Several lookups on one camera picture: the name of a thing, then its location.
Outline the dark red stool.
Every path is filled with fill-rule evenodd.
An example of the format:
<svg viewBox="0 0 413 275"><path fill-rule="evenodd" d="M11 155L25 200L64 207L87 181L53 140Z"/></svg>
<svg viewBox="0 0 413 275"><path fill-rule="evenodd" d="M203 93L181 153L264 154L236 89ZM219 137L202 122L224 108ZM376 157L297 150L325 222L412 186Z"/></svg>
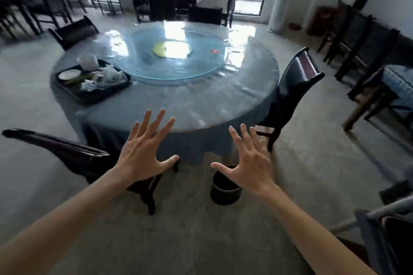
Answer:
<svg viewBox="0 0 413 275"><path fill-rule="evenodd" d="M331 25L334 13L336 12L335 7L331 6L319 6L310 21L307 28L306 34L314 37L324 36Z"/></svg>

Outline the person's left hand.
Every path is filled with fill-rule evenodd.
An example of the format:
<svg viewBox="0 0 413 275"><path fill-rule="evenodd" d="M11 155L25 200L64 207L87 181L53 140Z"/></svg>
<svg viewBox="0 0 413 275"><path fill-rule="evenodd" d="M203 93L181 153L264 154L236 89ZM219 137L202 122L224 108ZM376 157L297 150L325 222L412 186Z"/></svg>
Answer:
<svg viewBox="0 0 413 275"><path fill-rule="evenodd" d="M115 166L109 171L116 180L125 187L135 182L155 177L161 173L157 172L157 151L161 141L154 138L147 140L147 128L149 127L152 111L147 110L143 121L140 123L138 134L131 142L128 140L123 145L121 154ZM170 118L162 127L165 137L175 123L175 118Z"/></svg>

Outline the person's right hand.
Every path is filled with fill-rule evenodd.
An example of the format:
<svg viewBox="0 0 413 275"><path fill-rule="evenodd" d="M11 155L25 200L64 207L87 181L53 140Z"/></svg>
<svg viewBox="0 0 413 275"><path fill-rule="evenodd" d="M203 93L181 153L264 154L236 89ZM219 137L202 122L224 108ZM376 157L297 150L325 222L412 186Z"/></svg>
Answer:
<svg viewBox="0 0 413 275"><path fill-rule="evenodd" d="M255 153L253 154L240 153L242 136L232 126L229 127L229 132L239 156L239 164L234 169L233 178L229 179L262 198L279 195L281 189L274 181L272 163L268 163L262 156L263 143L257 136L255 129L251 127L249 130L255 145Z"/></svg>

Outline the yellow turntable base disc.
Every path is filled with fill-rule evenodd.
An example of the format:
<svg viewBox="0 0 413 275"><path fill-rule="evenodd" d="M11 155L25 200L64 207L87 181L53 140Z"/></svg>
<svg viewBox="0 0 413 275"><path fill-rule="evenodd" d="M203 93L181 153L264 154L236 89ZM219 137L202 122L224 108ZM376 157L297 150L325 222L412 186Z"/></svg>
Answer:
<svg viewBox="0 0 413 275"><path fill-rule="evenodd" d="M191 52L189 43L181 40L167 40L153 47L153 53L161 58L186 59Z"/></svg>

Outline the white plastic cup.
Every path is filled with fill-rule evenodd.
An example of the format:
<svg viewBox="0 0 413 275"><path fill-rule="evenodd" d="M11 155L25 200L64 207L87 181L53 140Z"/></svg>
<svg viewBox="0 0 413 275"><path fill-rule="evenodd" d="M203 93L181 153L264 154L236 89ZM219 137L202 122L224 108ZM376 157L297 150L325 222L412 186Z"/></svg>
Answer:
<svg viewBox="0 0 413 275"><path fill-rule="evenodd" d="M85 71L93 72L100 67L97 57L92 53L81 53L77 60Z"/></svg>

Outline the wooden table with blue cloth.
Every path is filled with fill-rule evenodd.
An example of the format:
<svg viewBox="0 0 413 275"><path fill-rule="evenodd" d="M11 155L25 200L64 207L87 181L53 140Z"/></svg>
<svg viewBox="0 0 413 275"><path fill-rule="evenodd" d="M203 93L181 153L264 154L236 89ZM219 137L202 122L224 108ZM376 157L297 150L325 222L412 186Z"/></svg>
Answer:
<svg viewBox="0 0 413 275"><path fill-rule="evenodd" d="M369 121L382 110L387 109L406 128L413 130L413 68L403 65L388 64L373 75L362 80L349 92L350 99L356 99L365 90L356 109L342 124L342 129L349 132L354 124L363 117Z"/></svg>

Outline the round glass turntable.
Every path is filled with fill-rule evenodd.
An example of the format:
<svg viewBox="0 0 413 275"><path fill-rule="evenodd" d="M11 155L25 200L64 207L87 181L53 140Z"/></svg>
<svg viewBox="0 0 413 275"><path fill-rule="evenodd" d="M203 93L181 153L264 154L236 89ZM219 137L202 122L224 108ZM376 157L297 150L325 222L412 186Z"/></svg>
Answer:
<svg viewBox="0 0 413 275"><path fill-rule="evenodd" d="M153 53L155 44L181 40L192 49L186 59L161 58ZM148 81L183 81L208 75L226 64L226 43L211 33L150 26L145 29L113 35L110 39L116 66L136 79ZM220 50L212 54L211 49Z"/></svg>

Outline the person's left forearm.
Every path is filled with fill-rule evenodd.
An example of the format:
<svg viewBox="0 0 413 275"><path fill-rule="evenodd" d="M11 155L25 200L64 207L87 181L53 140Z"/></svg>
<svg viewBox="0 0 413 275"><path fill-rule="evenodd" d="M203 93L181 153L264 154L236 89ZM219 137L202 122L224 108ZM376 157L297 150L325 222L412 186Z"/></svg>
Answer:
<svg viewBox="0 0 413 275"><path fill-rule="evenodd" d="M137 177L113 168L0 247L0 275L44 275Z"/></svg>

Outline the round table with blue tablecloth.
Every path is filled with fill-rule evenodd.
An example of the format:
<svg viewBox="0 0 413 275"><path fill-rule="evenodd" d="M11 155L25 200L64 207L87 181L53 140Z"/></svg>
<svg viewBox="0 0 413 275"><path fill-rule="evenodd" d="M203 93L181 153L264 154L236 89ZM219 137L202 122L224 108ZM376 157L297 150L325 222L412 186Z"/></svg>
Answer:
<svg viewBox="0 0 413 275"><path fill-rule="evenodd" d="M55 74L79 64L77 58L81 53L92 53L116 66L111 55L111 37L150 26L211 33L226 43L226 64L208 75L183 81L148 81L130 75L130 86L94 105L76 102L57 85ZM163 160L177 154L181 162L202 163L204 153L226 156L232 152L229 126L239 131L242 123L251 127L268 115L279 77L274 54L248 33L214 24L163 21L112 27L78 43L55 64L50 85L82 142L109 152L120 151L132 126L142 121L147 110L152 110L154 120L164 109L162 124L171 117L176 121L162 141L157 157Z"/></svg>

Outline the grey cart with blue cloth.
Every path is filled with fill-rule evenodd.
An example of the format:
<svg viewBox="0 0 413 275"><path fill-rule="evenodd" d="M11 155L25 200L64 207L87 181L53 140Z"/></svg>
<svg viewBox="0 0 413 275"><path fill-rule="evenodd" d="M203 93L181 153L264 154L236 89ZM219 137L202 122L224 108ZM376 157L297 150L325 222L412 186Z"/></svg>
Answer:
<svg viewBox="0 0 413 275"><path fill-rule="evenodd" d="M358 228L371 268L379 275L413 275L413 194L373 211L355 210L354 220L330 229Z"/></svg>

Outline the person's right forearm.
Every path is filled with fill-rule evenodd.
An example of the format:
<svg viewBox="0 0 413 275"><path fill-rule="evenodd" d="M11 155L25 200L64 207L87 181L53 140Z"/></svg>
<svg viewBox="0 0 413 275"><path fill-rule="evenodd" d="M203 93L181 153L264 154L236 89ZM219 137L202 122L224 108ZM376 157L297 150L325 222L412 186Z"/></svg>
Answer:
<svg viewBox="0 0 413 275"><path fill-rule="evenodd" d="M316 275L377 275L273 181L261 183L256 194L271 209Z"/></svg>

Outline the crumpled white tissue pile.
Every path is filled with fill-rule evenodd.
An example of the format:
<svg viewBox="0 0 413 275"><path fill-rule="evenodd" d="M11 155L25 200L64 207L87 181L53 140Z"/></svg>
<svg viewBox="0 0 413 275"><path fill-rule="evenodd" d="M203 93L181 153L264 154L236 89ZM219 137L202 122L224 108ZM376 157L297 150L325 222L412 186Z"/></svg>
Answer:
<svg viewBox="0 0 413 275"><path fill-rule="evenodd" d="M108 64L106 67L88 73L80 84L80 90L87 92L106 90L124 84L127 81L128 77L123 71L118 71L114 65Z"/></svg>

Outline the dark square table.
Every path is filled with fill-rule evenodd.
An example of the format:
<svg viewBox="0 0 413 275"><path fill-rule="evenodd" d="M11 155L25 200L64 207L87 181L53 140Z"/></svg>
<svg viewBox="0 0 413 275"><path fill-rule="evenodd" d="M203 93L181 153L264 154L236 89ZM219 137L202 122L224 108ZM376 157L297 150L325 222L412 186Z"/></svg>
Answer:
<svg viewBox="0 0 413 275"><path fill-rule="evenodd" d="M188 15L192 7L198 7L204 0L148 0L151 21L176 21Z"/></svg>

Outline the black waste bin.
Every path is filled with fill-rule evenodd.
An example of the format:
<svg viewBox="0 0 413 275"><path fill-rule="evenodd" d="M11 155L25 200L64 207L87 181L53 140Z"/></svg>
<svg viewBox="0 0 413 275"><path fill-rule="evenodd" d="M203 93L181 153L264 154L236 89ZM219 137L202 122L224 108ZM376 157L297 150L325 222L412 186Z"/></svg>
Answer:
<svg viewBox="0 0 413 275"><path fill-rule="evenodd" d="M240 186L220 171L214 173L210 189L210 199L215 204L221 206L232 205L240 199L242 191L243 189Z"/></svg>

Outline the black serving tray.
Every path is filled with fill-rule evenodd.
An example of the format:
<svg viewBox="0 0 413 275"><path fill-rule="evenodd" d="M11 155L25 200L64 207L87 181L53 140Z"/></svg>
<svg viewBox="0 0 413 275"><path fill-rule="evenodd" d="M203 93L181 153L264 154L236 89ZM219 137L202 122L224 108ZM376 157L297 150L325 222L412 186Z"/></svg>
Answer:
<svg viewBox="0 0 413 275"><path fill-rule="evenodd" d="M98 63L99 63L99 66L100 66L99 69L103 68L103 67L106 67L108 64L110 64L110 63L108 63L108 62L106 62L105 60L102 60L102 59L98 59ZM122 71L117 66L114 65L114 67L118 71ZM59 74L60 72L62 72L64 70L67 70L67 69L80 69L82 71L82 75L79 78L77 78L76 80L60 81L57 78L57 74ZM81 91L80 90L80 84L81 84L82 81L84 81L84 79L86 78L88 73L90 73L90 71L85 71L79 64L74 65L72 67L68 67L66 69L63 69L62 71L59 71L54 76L57 85L60 88L62 88L68 95L70 95L74 100L76 100L76 102L78 102L80 104L84 104L84 105L96 104L96 103L98 103L102 100L105 100L105 99L109 98L110 96L118 93L119 91L127 88L131 84L131 76L123 71L128 77L128 81L124 84L121 84L121 85L115 86L114 88L110 88L110 89L106 89L106 90L94 90L92 92Z"/></svg>

